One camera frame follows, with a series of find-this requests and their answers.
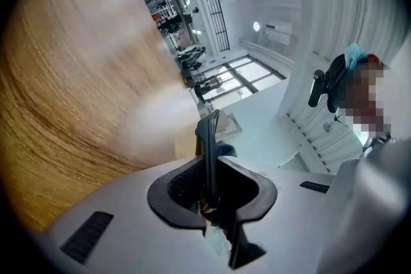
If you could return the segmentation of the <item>large window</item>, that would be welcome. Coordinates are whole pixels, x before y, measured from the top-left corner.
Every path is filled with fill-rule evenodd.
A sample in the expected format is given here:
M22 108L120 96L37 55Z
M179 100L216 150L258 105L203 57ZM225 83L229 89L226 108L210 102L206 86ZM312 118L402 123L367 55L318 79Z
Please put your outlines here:
M202 73L193 90L203 104L223 108L283 80L281 73L244 56Z

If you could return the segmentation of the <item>blue hair scrunchie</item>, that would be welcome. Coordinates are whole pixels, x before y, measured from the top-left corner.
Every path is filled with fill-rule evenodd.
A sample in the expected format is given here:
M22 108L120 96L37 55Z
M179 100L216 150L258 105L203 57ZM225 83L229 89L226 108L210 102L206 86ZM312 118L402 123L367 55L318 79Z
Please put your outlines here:
M365 60L367 53L357 43L350 44L344 50L345 68L353 70L357 63Z

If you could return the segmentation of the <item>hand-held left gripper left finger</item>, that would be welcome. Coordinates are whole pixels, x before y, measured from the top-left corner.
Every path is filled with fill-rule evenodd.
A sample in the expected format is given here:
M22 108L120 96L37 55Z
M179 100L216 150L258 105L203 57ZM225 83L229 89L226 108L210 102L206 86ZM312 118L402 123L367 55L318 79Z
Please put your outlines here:
M222 260L201 230L168 226L147 202L151 184L188 161L176 160L115 178L71 207L43 233L31 237L64 274L222 274ZM80 264L61 248L95 212L113 218Z

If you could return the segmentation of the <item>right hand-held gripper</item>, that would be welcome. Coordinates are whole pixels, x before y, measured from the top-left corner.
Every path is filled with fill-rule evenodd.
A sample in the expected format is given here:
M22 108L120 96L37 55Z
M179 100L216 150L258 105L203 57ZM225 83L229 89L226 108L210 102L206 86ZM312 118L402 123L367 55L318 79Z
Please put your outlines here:
M317 274L357 274L384 249L411 210L411 139L379 146L359 161Z

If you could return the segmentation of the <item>dark blue cloth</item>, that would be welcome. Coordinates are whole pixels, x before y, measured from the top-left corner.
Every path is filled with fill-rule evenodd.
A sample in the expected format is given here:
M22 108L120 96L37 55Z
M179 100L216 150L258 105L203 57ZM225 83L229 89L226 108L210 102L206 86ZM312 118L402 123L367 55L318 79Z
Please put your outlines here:
M216 153L218 157L229 156L237 157L237 152L234 146L225 143L218 143L216 145Z

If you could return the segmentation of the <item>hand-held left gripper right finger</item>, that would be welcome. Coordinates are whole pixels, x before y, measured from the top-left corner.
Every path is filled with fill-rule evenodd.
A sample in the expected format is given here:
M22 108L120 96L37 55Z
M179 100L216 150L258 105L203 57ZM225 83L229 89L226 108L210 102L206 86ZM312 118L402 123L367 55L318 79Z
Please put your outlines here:
M220 160L272 181L277 189L277 200L261 220L242 226L248 241L266 253L236 270L218 261L216 274L317 274L325 236L321 212L326 194L301 187L301 184L309 181L331 186L335 177L276 167L258 169L236 157L220 157Z

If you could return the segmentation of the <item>white air conditioner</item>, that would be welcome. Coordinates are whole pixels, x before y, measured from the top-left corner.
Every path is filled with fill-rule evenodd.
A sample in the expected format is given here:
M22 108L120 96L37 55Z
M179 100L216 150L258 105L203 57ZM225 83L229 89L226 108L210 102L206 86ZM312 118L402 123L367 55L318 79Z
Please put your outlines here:
M291 43L293 28L289 22L270 21L265 24L264 32L271 41L288 46Z

